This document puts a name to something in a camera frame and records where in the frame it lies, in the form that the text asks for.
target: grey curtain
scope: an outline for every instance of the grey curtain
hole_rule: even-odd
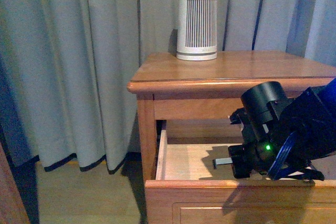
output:
[[[76,153],[80,167],[106,155],[114,170],[139,151],[126,85],[148,54],[173,47],[178,1],[0,0],[1,98],[12,105],[0,119],[17,165],[39,155],[50,167]],[[336,66],[335,3],[217,0],[218,50],[282,50]]]

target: robotic arm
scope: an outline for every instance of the robotic arm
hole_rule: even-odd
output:
[[[287,98],[279,82],[265,82],[247,90],[241,101],[244,107],[230,120],[244,125],[244,143],[230,146],[230,158],[215,159],[215,167],[232,164],[236,178],[247,178],[254,169],[272,180],[324,180],[307,167],[336,151],[336,79],[295,99]],[[301,174],[289,176],[297,171]]]

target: wooden nightstand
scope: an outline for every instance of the wooden nightstand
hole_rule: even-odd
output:
[[[239,129],[226,121],[242,107],[247,89],[279,81],[287,96],[296,97],[335,77],[334,67],[279,51],[219,52],[201,62],[148,56],[128,90],[138,99],[149,223],[331,223],[334,180],[235,180],[230,170],[213,173],[207,162],[239,141]],[[167,120],[159,160],[157,120]]]

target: drawer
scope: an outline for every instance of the drawer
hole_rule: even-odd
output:
[[[336,180],[327,168],[334,157],[316,164],[324,182],[272,182],[257,173],[237,180],[229,165],[214,170],[212,160],[241,141],[228,120],[164,122],[156,180],[145,183],[149,224],[333,223]]]

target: blue cable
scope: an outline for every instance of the blue cable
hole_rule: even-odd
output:
[[[293,148],[296,139],[298,138],[298,132],[294,131],[292,132],[286,139],[284,145],[281,147],[275,161],[271,165],[270,169],[268,170],[268,176],[272,180],[278,180],[280,178],[286,177],[287,175],[295,172],[295,170],[291,167],[287,167],[284,169],[281,169],[284,165],[290,150]]]

